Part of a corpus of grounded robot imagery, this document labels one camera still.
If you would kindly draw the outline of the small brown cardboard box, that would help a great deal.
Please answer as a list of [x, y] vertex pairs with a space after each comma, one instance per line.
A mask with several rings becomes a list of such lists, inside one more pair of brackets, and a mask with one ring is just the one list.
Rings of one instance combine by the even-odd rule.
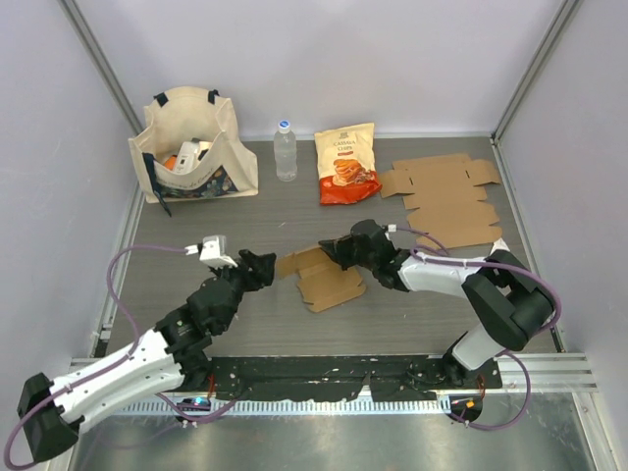
[[297, 275], [296, 286], [303, 302], [320, 313], [360, 297], [364, 281], [354, 267], [343, 270], [320, 246], [292, 252], [276, 261], [276, 277]]

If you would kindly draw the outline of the white paper scrap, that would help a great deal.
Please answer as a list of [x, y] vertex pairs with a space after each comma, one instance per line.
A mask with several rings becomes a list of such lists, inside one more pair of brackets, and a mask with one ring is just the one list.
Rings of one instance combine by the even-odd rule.
[[509, 250], [508, 245], [502, 238], [499, 238], [498, 240], [494, 242], [493, 251], [496, 251], [496, 250], [505, 250], [505, 251]]

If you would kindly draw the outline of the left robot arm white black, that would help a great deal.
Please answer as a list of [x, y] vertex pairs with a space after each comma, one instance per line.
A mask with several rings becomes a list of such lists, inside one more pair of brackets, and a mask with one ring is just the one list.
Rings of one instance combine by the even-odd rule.
[[135, 331], [130, 345], [65, 377], [38, 373], [25, 381], [18, 405], [19, 423], [3, 451], [11, 470], [11, 448], [23, 433], [32, 464], [49, 461], [72, 448], [79, 436], [145, 394], [201, 390], [211, 363], [204, 353], [214, 337], [229, 329], [243, 296], [272, 284], [277, 256], [242, 249], [237, 259], [225, 255], [217, 237], [207, 244], [175, 248], [195, 255], [212, 278], [145, 333]]

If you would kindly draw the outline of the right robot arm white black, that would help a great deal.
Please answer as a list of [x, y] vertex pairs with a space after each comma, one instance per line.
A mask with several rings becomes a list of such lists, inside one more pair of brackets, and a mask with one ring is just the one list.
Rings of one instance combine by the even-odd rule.
[[484, 258], [455, 258], [440, 249], [402, 249], [391, 240], [393, 226], [372, 219], [356, 223], [347, 235], [319, 242], [342, 269], [359, 266], [385, 288], [432, 291], [466, 299], [479, 325], [464, 333], [442, 358], [444, 380], [457, 388], [474, 381], [488, 361], [521, 351], [551, 329], [561, 315], [555, 290], [497, 244]]

